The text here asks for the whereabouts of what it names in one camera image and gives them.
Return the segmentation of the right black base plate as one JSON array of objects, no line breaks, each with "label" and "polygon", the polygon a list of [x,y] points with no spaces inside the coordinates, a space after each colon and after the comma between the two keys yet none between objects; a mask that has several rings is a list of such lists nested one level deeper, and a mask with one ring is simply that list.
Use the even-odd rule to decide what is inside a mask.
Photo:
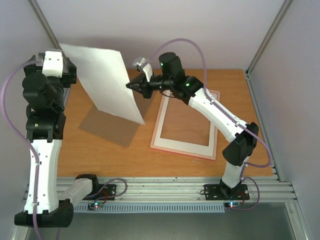
[{"label": "right black base plate", "polygon": [[222,184],[205,184],[203,191],[207,201],[246,201],[250,199],[248,186],[244,183],[239,183],[234,188]]}]

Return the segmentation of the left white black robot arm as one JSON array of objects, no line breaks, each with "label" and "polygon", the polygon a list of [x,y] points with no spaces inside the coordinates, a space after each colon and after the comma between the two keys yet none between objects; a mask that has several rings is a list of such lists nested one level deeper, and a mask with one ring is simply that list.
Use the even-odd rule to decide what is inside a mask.
[{"label": "left white black robot arm", "polygon": [[27,101],[26,141],[30,149],[30,179],[23,211],[16,214],[17,226],[67,228],[74,208],[85,197],[101,193],[95,174],[80,174],[62,194],[57,193],[57,168],[66,123],[65,89],[77,82],[77,68],[63,59],[61,50],[33,55],[23,68],[22,95]]}]

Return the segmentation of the left small circuit board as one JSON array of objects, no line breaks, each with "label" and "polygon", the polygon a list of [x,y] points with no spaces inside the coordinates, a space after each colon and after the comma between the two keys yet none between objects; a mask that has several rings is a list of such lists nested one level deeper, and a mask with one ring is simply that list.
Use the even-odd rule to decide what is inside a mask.
[{"label": "left small circuit board", "polygon": [[99,208],[102,208],[103,207],[103,203],[100,203],[100,202],[95,202],[95,203],[89,203],[87,205],[87,210],[88,211],[96,211],[98,210]]}]

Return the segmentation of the right small circuit board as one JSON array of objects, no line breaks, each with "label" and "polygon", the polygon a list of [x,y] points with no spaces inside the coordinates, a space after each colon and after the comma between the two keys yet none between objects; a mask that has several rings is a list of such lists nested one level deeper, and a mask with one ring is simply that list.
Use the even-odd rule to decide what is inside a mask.
[{"label": "right small circuit board", "polygon": [[224,203],[224,207],[226,208],[226,209],[229,209],[229,210],[231,210],[231,209],[236,209],[236,208],[240,208],[242,206],[242,204],[240,203],[240,202],[233,202],[233,201],[231,201],[231,202],[225,202]]}]

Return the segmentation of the right aluminium corner post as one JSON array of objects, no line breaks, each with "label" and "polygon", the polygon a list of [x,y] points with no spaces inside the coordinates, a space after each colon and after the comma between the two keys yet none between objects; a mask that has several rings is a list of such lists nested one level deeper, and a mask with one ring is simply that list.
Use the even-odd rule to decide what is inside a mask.
[{"label": "right aluminium corner post", "polygon": [[284,19],[285,15],[287,14],[290,6],[292,5],[293,0],[284,0],[281,4],[278,12],[276,13],[270,27],[268,28],[261,44],[259,45],[252,61],[250,62],[248,68],[244,71],[246,76],[250,76],[251,72],[256,67],[258,61],[262,57],[264,51],[267,49],[267,46],[269,45],[272,37],[276,33],[279,25],[281,24],[282,20]]}]

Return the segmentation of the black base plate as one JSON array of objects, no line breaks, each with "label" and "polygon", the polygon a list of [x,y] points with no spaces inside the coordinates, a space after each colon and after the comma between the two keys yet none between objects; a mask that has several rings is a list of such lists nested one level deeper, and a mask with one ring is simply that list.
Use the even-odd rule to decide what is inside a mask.
[{"label": "black base plate", "polygon": [[250,199],[248,186],[244,183],[239,183],[234,188],[222,184],[205,184],[203,191],[207,201],[246,201]]},{"label": "black base plate", "polygon": [[98,201],[114,201],[116,193],[117,185],[108,184],[97,195],[93,196],[92,199]]}]

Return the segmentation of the small circuit board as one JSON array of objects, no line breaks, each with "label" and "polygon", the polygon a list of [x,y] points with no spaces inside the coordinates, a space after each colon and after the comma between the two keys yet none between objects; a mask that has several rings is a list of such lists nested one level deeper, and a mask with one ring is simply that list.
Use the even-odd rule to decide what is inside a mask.
[{"label": "small circuit board", "polygon": [[236,208],[240,208],[242,206],[242,204],[240,203],[240,202],[233,202],[233,201],[231,201],[231,202],[225,202],[224,203],[224,207],[226,208],[226,209],[229,209],[229,210],[231,210],[231,209],[236,209]]},{"label": "small circuit board", "polygon": [[103,207],[103,203],[100,203],[100,202],[95,202],[95,203],[89,203],[87,205],[87,210],[88,211],[96,211],[98,210],[99,208],[102,208]]}]

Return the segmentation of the white mat board passepartout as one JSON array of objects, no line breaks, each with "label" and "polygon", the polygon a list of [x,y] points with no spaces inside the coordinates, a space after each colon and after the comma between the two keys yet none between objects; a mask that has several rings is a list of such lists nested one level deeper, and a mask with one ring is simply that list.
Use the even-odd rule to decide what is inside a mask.
[{"label": "white mat board passepartout", "polygon": [[162,96],[150,147],[214,161],[218,130],[205,116],[173,97]]}]

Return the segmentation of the aluminium corner post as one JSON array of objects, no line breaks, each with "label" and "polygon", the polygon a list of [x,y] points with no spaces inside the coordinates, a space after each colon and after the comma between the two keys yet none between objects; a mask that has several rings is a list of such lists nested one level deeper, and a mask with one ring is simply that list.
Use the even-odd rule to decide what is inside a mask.
[{"label": "aluminium corner post", "polygon": [[259,45],[252,61],[250,62],[248,68],[244,71],[246,76],[250,76],[251,72],[256,67],[258,61],[262,57],[264,51],[267,49],[267,46],[269,45],[272,37],[276,33],[279,25],[281,24],[282,20],[284,19],[285,15],[287,14],[290,6],[292,5],[293,0],[284,0],[281,4],[278,12],[276,13],[270,27],[268,28],[261,44]]},{"label": "aluminium corner post", "polygon": [[70,73],[68,64],[67,64],[67,57],[63,50],[61,49],[61,46],[58,42],[58,39],[56,38],[49,22],[47,21],[39,3],[37,0],[27,0],[28,4],[31,6],[35,16],[37,17],[39,23],[41,24],[43,30],[45,31],[47,37],[49,38],[50,42],[54,46],[55,49],[61,50],[62,57],[63,57],[63,62],[64,62],[64,69],[66,70],[67,73]]}]

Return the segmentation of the brown cardboard backing board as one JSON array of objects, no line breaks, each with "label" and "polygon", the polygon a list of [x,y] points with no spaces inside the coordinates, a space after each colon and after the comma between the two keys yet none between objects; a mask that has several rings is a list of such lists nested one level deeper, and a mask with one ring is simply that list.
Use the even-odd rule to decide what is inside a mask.
[{"label": "brown cardboard backing board", "polygon": [[139,126],[139,123],[105,113],[92,106],[79,128],[114,144],[129,147]]}]

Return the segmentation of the aluminium front rail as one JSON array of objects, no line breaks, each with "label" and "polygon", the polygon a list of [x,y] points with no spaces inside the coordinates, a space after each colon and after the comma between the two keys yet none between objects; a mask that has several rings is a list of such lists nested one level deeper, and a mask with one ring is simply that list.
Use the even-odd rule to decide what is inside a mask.
[{"label": "aluminium front rail", "polygon": [[[219,177],[126,177],[125,194],[115,198],[117,202],[160,203],[204,202],[200,194],[206,184],[218,184]],[[280,182],[277,175],[257,176],[261,203],[296,202],[297,196],[290,182]]]}]

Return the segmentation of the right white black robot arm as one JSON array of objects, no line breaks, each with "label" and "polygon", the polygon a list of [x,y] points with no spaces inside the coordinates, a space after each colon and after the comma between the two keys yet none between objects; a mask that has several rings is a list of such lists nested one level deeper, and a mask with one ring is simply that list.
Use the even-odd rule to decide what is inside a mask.
[{"label": "right white black robot arm", "polygon": [[223,134],[229,144],[222,151],[226,166],[219,190],[224,199],[234,197],[241,185],[245,163],[257,146],[258,125],[254,122],[248,124],[232,114],[199,79],[186,75],[180,58],[174,52],[160,55],[159,63],[161,74],[156,75],[144,57],[137,58],[133,66],[140,74],[126,87],[145,99],[151,98],[155,91],[169,90],[174,98],[201,113]]}]

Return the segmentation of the sunset landscape photo white border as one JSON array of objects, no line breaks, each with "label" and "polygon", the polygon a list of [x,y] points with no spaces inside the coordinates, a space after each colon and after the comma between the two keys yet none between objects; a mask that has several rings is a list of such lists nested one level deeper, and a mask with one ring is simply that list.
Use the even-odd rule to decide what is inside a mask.
[{"label": "sunset landscape photo white border", "polygon": [[60,47],[76,66],[77,78],[99,111],[145,123],[133,91],[126,87],[130,79],[119,51],[65,43]]}]

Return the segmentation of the left aluminium corner post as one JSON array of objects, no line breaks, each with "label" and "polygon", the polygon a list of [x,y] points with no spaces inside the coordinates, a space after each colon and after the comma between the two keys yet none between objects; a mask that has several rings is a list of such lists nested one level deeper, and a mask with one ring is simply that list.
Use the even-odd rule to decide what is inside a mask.
[{"label": "left aluminium corner post", "polygon": [[63,57],[63,62],[64,62],[64,69],[66,70],[67,73],[70,73],[68,64],[67,64],[67,57],[63,50],[61,49],[61,46],[58,42],[58,39],[56,38],[49,22],[47,21],[39,3],[37,0],[27,0],[28,4],[31,6],[35,16],[37,17],[39,23],[41,24],[43,30],[45,31],[47,37],[49,38],[50,42],[54,46],[55,49],[61,50],[62,57]]}]

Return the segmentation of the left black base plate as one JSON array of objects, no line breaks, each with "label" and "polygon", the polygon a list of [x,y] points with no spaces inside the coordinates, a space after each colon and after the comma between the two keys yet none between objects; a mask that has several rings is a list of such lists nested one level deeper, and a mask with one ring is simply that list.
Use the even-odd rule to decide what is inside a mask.
[{"label": "left black base plate", "polygon": [[114,201],[116,193],[117,185],[108,184],[97,195],[93,196],[92,199],[98,201]]}]

